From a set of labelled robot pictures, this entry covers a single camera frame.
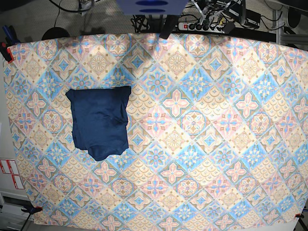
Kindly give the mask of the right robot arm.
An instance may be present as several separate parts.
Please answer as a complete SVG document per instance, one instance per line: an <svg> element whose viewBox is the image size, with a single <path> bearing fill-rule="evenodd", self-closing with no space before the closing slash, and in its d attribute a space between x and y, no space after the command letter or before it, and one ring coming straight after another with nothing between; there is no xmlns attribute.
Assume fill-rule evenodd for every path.
<svg viewBox="0 0 308 231"><path fill-rule="evenodd" d="M59 10L67 12L67 13L86 13L90 11L94 5L95 5L95 0L78 0L78 8L77 10L68 10L60 6L60 3L55 3L52 0L49 0L51 4L56 6Z"/></svg>

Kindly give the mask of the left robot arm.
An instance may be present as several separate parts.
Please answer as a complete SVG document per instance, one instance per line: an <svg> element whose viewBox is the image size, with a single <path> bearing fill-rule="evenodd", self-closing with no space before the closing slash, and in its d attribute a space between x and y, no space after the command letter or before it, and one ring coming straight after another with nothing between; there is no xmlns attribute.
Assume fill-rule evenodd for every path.
<svg viewBox="0 0 308 231"><path fill-rule="evenodd" d="M244 0L191 0L201 17L188 25L189 30L217 30L229 33L239 24L242 28L258 29L261 15L246 8Z"/></svg>

